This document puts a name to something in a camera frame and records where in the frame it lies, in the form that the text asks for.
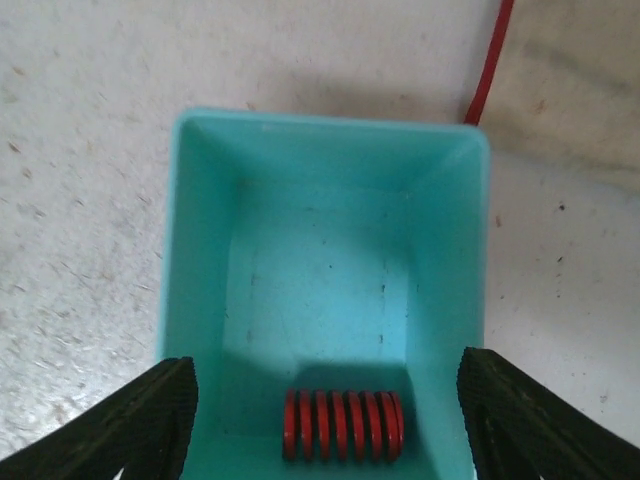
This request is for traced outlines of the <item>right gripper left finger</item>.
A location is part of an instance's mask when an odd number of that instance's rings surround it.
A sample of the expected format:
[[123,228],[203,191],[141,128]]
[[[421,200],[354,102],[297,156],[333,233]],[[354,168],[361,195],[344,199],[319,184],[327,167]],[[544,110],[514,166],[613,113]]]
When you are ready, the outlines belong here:
[[191,357],[165,359],[1,461],[3,479],[178,479],[198,403]]

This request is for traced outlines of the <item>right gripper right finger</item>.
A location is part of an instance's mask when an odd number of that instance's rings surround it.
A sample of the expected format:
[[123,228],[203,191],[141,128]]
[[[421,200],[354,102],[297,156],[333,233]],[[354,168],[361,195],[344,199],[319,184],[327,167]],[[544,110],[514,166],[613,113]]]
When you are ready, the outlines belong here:
[[637,479],[639,448],[493,350],[467,347],[457,393],[479,479]]

